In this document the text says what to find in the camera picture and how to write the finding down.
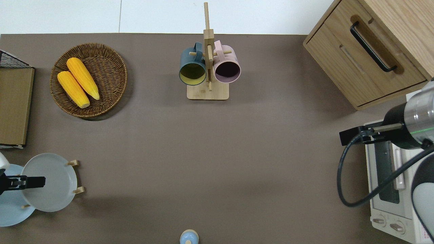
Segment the oven window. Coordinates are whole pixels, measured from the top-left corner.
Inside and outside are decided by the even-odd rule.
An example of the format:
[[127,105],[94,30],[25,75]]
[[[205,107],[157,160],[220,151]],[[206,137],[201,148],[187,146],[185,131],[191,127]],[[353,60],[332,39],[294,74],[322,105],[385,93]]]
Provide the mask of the oven window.
[[[377,164],[378,184],[392,174],[393,150],[391,142],[378,142],[375,146],[375,161]],[[393,182],[388,184],[379,194],[380,199],[391,203],[399,203],[399,191],[393,187]]]

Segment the wicker basket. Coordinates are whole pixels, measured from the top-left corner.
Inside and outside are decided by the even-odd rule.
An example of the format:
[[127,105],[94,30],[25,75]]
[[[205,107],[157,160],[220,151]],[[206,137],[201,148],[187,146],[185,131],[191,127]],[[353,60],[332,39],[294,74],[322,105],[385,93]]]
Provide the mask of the wicker basket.
[[[76,57],[83,61],[99,91],[99,100],[88,95],[90,106],[79,108],[57,80],[57,74],[68,70],[66,61]],[[80,118],[99,116],[113,108],[127,86],[127,68],[121,56],[100,43],[78,45],[64,53],[55,63],[50,76],[50,91],[54,101],[66,113]]]

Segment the corn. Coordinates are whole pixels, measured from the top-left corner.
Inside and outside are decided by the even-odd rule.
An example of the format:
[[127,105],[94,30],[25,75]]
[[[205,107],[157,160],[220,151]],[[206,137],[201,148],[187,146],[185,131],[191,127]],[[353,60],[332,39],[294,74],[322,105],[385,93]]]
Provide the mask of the corn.
[[69,58],[66,65],[87,94],[99,100],[98,87],[83,62],[78,58]]
[[57,74],[57,80],[68,96],[78,105],[80,108],[89,107],[90,102],[83,89],[78,84],[77,80],[69,71],[62,71]]

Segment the oven knob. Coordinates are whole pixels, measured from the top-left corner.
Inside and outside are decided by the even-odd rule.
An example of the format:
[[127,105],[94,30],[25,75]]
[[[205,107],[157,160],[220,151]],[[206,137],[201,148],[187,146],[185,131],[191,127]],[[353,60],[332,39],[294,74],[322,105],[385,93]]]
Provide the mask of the oven knob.
[[371,221],[381,225],[382,227],[386,226],[386,220],[383,215],[379,215],[378,217],[371,216]]
[[401,221],[396,221],[395,224],[390,224],[390,227],[401,234],[405,233],[405,227]]

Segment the mug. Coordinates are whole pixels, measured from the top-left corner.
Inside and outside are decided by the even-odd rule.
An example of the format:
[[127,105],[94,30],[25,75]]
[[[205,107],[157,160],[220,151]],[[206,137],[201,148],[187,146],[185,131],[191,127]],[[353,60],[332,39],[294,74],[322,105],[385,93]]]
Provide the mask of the mug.
[[214,45],[217,56],[214,57],[214,76],[223,83],[232,83],[236,81],[241,74],[240,64],[233,48],[228,45],[221,45],[220,40],[215,41]]
[[187,48],[181,54],[179,78],[189,86],[196,86],[201,84],[206,76],[205,58],[202,56],[202,44],[196,42],[193,48]]

